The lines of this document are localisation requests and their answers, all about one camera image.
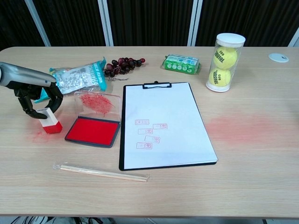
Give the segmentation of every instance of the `clipboard clip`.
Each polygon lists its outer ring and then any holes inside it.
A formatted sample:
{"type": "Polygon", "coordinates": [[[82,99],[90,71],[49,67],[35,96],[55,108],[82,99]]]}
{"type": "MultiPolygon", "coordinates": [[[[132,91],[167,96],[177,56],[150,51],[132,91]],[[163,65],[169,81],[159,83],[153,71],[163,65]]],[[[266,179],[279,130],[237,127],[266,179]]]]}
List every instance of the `clipboard clip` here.
{"type": "Polygon", "coordinates": [[[152,88],[171,88],[171,83],[159,83],[155,81],[154,83],[144,83],[142,85],[143,89],[152,89],[152,88]]]}

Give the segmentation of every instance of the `wooden table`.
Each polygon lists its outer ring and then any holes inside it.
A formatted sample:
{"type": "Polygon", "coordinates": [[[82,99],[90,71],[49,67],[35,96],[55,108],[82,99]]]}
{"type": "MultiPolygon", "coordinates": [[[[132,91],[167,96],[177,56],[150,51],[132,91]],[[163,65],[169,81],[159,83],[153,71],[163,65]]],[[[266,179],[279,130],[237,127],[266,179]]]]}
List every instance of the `wooden table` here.
{"type": "Polygon", "coordinates": [[[108,83],[122,95],[125,84],[189,82],[219,161],[216,165],[128,172],[148,182],[53,170],[55,162],[118,171],[120,134],[113,148],[66,142],[74,122],[73,97],[56,112],[60,134],[46,134],[26,115],[14,92],[0,87],[0,214],[135,217],[299,218],[299,49],[244,48],[231,89],[205,87],[211,47],[15,47],[0,61],[47,72],[106,57],[146,58],[146,65],[108,83]],[[286,54],[276,63],[268,54],[286,54]],[[160,68],[164,56],[199,57],[199,75],[160,68]]]}

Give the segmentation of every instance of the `grapes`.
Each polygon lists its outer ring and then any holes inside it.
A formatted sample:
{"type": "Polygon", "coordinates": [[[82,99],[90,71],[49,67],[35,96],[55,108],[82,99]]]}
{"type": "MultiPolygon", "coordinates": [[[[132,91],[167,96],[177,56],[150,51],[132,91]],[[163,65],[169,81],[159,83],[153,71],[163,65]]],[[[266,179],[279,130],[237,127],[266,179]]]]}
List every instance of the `grapes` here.
{"type": "Polygon", "coordinates": [[[121,64],[121,63],[123,63],[123,59],[122,58],[118,59],[118,64],[121,64]]]}
{"type": "Polygon", "coordinates": [[[105,71],[105,76],[106,76],[106,77],[109,77],[110,74],[111,74],[111,71],[109,71],[109,70],[106,70],[106,71],[105,71]]]}
{"type": "Polygon", "coordinates": [[[127,65],[128,65],[128,64],[127,64],[126,62],[123,62],[123,63],[120,64],[120,66],[121,66],[122,68],[126,67],[127,65]]]}
{"type": "Polygon", "coordinates": [[[114,69],[114,66],[112,64],[107,64],[106,67],[107,67],[108,70],[113,70],[114,69]]]}
{"type": "Polygon", "coordinates": [[[137,66],[137,67],[140,67],[141,64],[142,64],[142,62],[141,62],[140,60],[138,60],[137,63],[136,63],[136,66],[137,66]]]}
{"type": "Polygon", "coordinates": [[[114,67],[116,67],[118,65],[118,61],[112,60],[112,64],[114,65],[114,67]]]}
{"type": "Polygon", "coordinates": [[[105,77],[114,77],[118,74],[124,75],[129,73],[131,70],[134,70],[135,67],[140,67],[144,62],[144,58],[135,60],[131,57],[120,57],[118,61],[112,60],[111,64],[108,63],[106,69],[104,70],[105,77]]]}
{"type": "Polygon", "coordinates": [[[134,62],[133,61],[129,61],[129,66],[130,67],[134,66],[134,62]]]}

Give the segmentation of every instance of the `white lid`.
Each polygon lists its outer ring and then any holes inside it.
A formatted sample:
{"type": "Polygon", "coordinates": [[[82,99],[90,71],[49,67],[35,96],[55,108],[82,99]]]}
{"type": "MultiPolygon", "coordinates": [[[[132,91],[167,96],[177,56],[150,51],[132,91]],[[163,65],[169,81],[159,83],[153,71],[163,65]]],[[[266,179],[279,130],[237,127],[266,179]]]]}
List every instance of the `white lid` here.
{"type": "Polygon", "coordinates": [[[223,33],[217,35],[217,43],[228,48],[242,47],[245,40],[245,37],[238,34],[223,33]]]}
{"type": "Polygon", "coordinates": [[[269,54],[269,58],[275,62],[285,63],[289,61],[289,58],[280,53],[269,54]]]}

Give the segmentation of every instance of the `green package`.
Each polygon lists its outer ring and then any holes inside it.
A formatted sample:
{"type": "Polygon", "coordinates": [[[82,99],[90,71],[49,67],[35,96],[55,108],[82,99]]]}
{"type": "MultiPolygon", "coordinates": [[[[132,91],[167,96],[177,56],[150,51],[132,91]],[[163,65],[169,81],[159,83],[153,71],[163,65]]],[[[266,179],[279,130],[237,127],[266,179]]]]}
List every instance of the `green package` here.
{"type": "Polygon", "coordinates": [[[171,71],[195,74],[200,68],[199,59],[195,57],[170,54],[165,56],[163,68],[171,71]]]}

